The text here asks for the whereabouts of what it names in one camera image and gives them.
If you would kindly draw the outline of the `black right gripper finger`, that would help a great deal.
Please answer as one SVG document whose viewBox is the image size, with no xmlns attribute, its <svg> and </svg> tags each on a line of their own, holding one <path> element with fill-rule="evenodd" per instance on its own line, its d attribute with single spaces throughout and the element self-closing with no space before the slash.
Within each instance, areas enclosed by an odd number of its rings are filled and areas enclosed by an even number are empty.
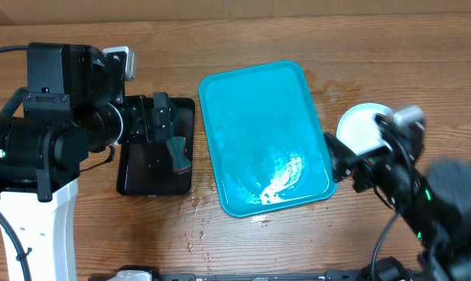
<svg viewBox="0 0 471 281">
<path fill-rule="evenodd" d="M 354 181 L 367 180 L 364 154 L 356 154 L 329 132 L 324 133 L 324 140 L 331 159 L 333 180 L 336 183 L 347 177 L 352 177 Z"/>
<path fill-rule="evenodd" d="M 423 151 L 424 115 L 402 116 L 400 124 L 395 122 L 394 115 L 382 115 L 377 113 L 374 121 L 380 130 L 384 130 L 382 136 L 391 134 L 395 141 L 399 141 L 405 152 L 411 156 L 420 156 Z"/>
</svg>

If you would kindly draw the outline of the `dark hourglass sponge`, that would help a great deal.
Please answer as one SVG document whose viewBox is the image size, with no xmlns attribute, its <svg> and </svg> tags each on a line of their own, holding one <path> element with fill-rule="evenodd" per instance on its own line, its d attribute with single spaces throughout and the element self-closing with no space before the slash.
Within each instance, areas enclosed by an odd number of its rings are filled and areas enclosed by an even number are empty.
<svg viewBox="0 0 471 281">
<path fill-rule="evenodd" d="M 172 157 L 172 170 L 180 174 L 191 169 L 192 162 L 186 157 L 185 137 L 172 137 L 167 139 L 166 146 Z"/>
</svg>

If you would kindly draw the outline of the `light blue plate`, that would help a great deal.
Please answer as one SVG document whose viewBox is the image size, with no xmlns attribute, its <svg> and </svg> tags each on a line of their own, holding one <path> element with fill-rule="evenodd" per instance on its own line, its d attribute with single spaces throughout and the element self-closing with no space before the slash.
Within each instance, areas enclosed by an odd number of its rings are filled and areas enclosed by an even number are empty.
<svg viewBox="0 0 471 281">
<path fill-rule="evenodd" d="M 340 119 L 336 137 L 356 155 L 381 147 L 391 148 L 381 138 L 374 120 L 376 114 L 387 115 L 391 109 L 377 103 L 363 103 L 349 109 Z"/>
</svg>

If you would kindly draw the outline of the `teal plastic tray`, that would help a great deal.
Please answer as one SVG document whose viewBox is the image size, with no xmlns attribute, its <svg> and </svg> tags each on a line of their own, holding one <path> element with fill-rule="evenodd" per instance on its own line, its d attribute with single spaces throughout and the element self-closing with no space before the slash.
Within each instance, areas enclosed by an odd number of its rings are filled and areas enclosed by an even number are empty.
<svg viewBox="0 0 471 281">
<path fill-rule="evenodd" d="M 198 88 L 221 207 L 233 217 L 327 200 L 336 190 L 301 66 L 218 73 Z"/>
</svg>

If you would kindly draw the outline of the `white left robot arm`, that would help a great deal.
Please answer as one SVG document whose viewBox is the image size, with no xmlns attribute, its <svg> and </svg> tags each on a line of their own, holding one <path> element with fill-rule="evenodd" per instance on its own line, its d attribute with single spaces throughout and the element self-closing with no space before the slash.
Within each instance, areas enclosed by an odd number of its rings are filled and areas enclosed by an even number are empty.
<svg viewBox="0 0 471 281">
<path fill-rule="evenodd" d="M 81 163 L 118 144 L 163 143 L 178 163 L 179 110 L 164 92 L 126 97 L 127 47 L 32 42 L 27 85 L 0 111 L 0 228 L 11 280 L 74 280 Z"/>
</svg>

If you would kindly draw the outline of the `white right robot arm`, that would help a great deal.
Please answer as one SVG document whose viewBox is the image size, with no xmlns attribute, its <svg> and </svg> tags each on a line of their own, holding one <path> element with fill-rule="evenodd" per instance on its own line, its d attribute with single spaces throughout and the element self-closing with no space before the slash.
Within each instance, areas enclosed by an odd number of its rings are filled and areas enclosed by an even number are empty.
<svg viewBox="0 0 471 281">
<path fill-rule="evenodd" d="M 361 155 L 324 134 L 333 180 L 352 178 L 356 192 L 373 190 L 404 219 L 424 248 L 418 261 L 428 280 L 471 280 L 471 163 L 441 160 L 421 174 L 423 114 L 378 113 L 374 122 L 387 146 Z"/>
</svg>

